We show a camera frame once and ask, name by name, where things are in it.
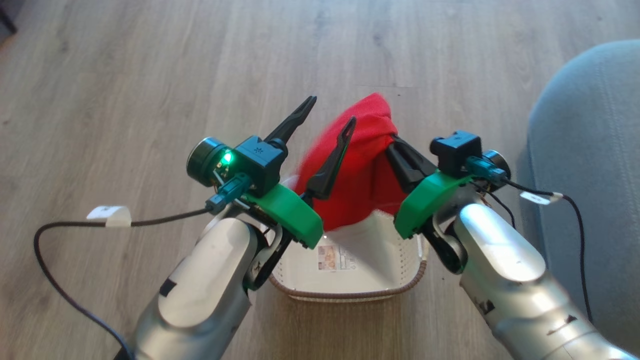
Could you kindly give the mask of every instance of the red cloth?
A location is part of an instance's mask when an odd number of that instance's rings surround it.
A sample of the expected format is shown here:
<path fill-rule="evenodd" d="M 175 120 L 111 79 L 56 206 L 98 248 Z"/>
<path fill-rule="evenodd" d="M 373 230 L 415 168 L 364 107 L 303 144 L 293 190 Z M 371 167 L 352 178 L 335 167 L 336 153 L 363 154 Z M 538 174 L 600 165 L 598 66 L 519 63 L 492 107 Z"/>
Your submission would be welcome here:
<path fill-rule="evenodd" d="M 352 116 L 356 117 L 356 128 L 332 194 L 328 200 L 314 199 L 325 231 L 362 221 L 374 209 L 393 215 L 406 197 L 384 153 L 397 129 L 391 122 L 389 104 L 380 94 L 358 101 L 324 130 L 298 168 L 295 192 L 305 191 L 307 181 L 333 151 L 336 137 Z"/>

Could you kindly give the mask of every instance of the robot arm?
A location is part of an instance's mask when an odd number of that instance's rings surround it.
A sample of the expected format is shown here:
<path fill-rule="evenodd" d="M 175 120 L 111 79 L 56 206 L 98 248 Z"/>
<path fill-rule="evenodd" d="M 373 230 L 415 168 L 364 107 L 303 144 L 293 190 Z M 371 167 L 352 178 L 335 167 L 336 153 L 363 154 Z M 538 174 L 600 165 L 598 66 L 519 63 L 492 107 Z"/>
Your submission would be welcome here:
<path fill-rule="evenodd" d="M 431 152 L 438 156 L 438 170 L 424 158 L 411 161 L 421 155 L 410 147 L 404 154 L 387 150 L 408 192 L 396 229 L 405 238 L 422 233 L 443 265 L 461 275 L 460 286 L 514 359 L 637 360 L 600 335 L 540 253 L 469 185 L 471 180 L 493 189 L 504 185 L 499 179 L 511 172 L 502 156 L 482 154 L 480 139 L 461 131 L 435 139 Z M 403 183 L 408 178 L 403 174 L 411 172 L 423 176 Z M 445 231 L 442 224 L 448 224 Z"/>
<path fill-rule="evenodd" d="M 600 335 L 540 253 L 492 209 L 466 205 L 453 229 L 468 254 L 460 286 L 514 359 L 636 359 Z"/>
<path fill-rule="evenodd" d="M 313 198 L 331 193 L 355 118 L 298 197 L 278 184 L 280 166 L 288 154 L 286 142 L 315 101 L 309 97 L 265 140 L 252 136 L 231 149 L 206 138 L 193 149 L 187 173 L 217 188 L 207 201 L 217 216 L 141 314 L 130 341 L 136 359 L 221 358 L 251 305 L 247 291 L 266 282 L 292 241 L 316 246 L 323 228 Z M 116 355 L 126 358 L 124 350 Z"/>

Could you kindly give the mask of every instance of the plastic basket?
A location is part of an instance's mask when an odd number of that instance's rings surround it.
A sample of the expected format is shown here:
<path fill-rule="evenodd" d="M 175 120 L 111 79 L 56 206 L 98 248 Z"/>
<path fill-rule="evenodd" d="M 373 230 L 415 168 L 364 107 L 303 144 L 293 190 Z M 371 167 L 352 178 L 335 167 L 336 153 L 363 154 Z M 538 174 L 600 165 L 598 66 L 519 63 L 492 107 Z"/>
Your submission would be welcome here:
<path fill-rule="evenodd" d="M 295 181 L 292 177 L 284 185 L 292 187 Z M 424 275 L 428 251 L 423 236 L 402 239 L 393 218 L 375 211 L 357 224 L 325 233 L 313 250 L 292 243 L 270 280 L 298 300 L 379 300 L 414 287 Z"/>

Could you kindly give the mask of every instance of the cable connector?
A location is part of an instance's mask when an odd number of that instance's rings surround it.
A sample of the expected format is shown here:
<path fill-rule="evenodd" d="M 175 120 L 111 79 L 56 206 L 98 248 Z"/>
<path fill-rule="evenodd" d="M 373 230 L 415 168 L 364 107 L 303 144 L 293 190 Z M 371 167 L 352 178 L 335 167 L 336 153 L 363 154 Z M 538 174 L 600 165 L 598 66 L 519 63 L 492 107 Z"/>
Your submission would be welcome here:
<path fill-rule="evenodd" d="M 465 166 L 470 175 L 482 177 L 495 184 L 501 184 L 502 180 L 507 178 L 506 171 L 490 161 L 475 156 L 468 157 Z"/>
<path fill-rule="evenodd" d="M 246 193 L 252 185 L 251 178 L 244 173 L 238 173 L 231 180 L 218 188 L 218 193 L 207 200 L 205 207 L 212 215 L 217 215 L 225 209 L 227 204 Z"/>

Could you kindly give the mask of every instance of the gray sofa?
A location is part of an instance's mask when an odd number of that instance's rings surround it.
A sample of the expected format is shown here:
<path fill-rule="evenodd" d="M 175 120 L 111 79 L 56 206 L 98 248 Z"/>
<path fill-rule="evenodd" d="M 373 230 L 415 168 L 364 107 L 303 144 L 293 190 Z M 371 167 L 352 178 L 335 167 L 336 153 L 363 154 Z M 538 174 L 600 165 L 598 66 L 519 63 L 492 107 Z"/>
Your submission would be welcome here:
<path fill-rule="evenodd" d="M 640 355 L 640 40 L 600 45 L 559 71 L 531 113 L 534 186 L 574 198 L 586 232 L 594 325 Z M 579 235 L 565 202 L 537 214 L 553 274 L 583 310 Z"/>

